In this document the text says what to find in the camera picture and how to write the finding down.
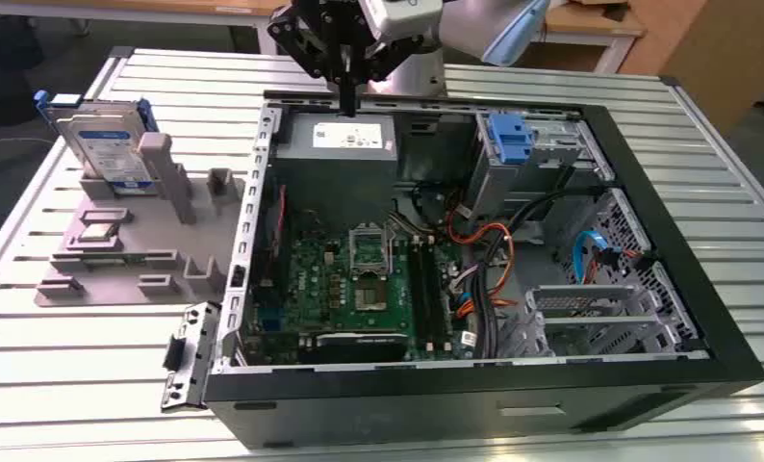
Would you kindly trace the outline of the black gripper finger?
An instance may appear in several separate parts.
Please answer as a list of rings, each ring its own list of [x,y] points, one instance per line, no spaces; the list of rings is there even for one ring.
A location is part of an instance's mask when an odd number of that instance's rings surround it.
[[[365,93],[405,96],[443,95],[440,43],[416,36],[353,53],[349,63],[349,116],[361,107]]]
[[[277,9],[268,23],[268,34],[308,75],[324,78],[339,95],[339,110],[349,115],[349,73],[341,44],[325,42],[308,28],[293,7]]]

